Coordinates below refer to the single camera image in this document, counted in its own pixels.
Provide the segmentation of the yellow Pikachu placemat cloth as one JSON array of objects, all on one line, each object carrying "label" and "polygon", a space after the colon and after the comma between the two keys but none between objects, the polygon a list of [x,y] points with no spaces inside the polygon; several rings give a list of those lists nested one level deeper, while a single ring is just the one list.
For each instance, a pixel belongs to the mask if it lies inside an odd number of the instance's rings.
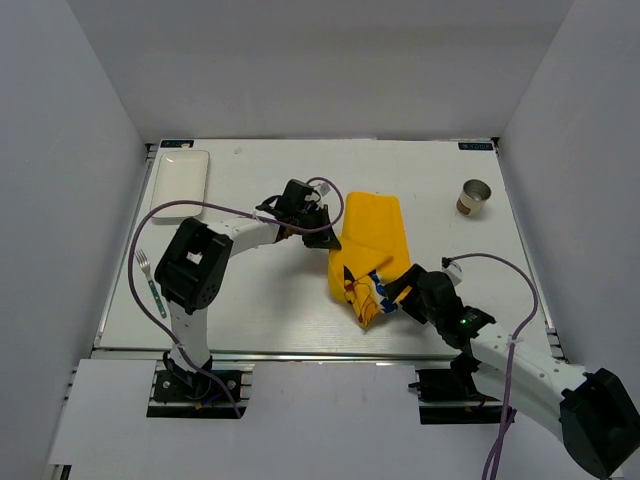
[{"label": "yellow Pikachu placemat cloth", "polygon": [[366,330],[384,313],[385,285],[411,267],[399,200],[366,192],[346,198],[341,249],[328,257],[328,286],[333,299],[353,308]]}]

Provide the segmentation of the metal cup with paper sleeve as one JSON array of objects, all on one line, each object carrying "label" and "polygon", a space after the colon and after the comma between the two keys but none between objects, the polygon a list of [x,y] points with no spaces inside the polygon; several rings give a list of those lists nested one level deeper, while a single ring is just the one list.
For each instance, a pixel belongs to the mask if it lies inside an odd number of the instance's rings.
[{"label": "metal cup with paper sleeve", "polygon": [[462,185],[456,210],[466,217],[476,216],[491,196],[492,190],[488,184],[479,179],[469,179]]}]

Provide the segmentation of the white rectangular plate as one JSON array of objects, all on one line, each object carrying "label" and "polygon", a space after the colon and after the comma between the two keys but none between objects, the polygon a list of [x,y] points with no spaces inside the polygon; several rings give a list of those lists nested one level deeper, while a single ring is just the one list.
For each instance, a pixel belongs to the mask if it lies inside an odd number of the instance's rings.
[{"label": "white rectangular plate", "polygon": [[203,202],[209,159],[209,153],[203,150],[164,153],[159,161],[151,208],[177,200]]}]

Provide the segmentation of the green handled fork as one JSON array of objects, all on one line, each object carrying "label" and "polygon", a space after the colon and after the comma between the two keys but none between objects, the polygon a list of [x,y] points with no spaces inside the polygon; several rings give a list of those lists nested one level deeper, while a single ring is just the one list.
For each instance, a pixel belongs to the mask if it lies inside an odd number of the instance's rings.
[{"label": "green handled fork", "polygon": [[141,271],[143,272],[143,274],[144,274],[144,276],[146,278],[148,287],[149,287],[150,292],[151,292],[151,294],[153,296],[153,299],[155,301],[155,304],[156,304],[158,313],[160,314],[160,317],[162,319],[166,319],[167,318],[167,312],[166,312],[166,309],[165,309],[165,307],[163,305],[163,302],[161,300],[161,297],[160,297],[159,291],[158,291],[158,289],[156,287],[156,284],[154,282],[154,279],[152,277],[151,264],[150,264],[146,254],[144,253],[144,251],[142,249],[138,249],[138,250],[135,251],[135,259],[136,259]]}]

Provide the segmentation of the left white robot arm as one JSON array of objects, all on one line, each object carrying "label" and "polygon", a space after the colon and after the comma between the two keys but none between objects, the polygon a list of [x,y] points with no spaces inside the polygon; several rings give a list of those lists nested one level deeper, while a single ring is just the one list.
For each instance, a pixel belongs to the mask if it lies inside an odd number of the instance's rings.
[{"label": "left white robot arm", "polygon": [[301,236],[310,249],[341,248],[322,201],[329,188],[318,177],[308,182],[292,179],[282,194],[256,207],[264,218],[236,214],[210,225],[195,218],[180,224],[156,268],[155,281],[167,301],[176,338],[163,362],[188,398],[202,398],[211,387],[207,309],[220,292],[232,257],[292,235]]}]

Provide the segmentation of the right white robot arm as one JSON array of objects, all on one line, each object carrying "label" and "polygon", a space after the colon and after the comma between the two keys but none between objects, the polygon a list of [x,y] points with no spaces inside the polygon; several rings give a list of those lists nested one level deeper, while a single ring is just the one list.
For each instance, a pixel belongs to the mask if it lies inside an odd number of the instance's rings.
[{"label": "right white robot arm", "polygon": [[464,304],[444,272],[413,265],[385,291],[458,350],[451,384],[459,396],[501,399],[551,432],[598,479],[638,450],[639,412],[614,373],[590,373],[514,338],[491,315]]}]

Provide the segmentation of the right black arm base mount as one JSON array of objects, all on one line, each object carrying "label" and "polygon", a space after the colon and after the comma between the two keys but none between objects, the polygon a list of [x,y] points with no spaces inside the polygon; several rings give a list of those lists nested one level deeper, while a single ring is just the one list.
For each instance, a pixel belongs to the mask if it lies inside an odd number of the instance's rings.
[{"label": "right black arm base mount", "polygon": [[448,368],[418,369],[408,389],[417,395],[420,424],[499,424],[500,401],[480,393],[472,379],[479,366],[479,361],[460,354]]}]

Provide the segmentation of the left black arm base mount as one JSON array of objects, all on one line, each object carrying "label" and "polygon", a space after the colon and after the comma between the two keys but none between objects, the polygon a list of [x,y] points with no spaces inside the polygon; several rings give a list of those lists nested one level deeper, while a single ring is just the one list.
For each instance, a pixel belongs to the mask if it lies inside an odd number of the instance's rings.
[{"label": "left black arm base mount", "polygon": [[210,377],[197,372],[176,373],[169,366],[169,353],[156,366],[146,411],[147,418],[238,420],[247,408],[251,394],[252,372],[223,367],[212,372],[233,398],[237,410],[224,389]]}]

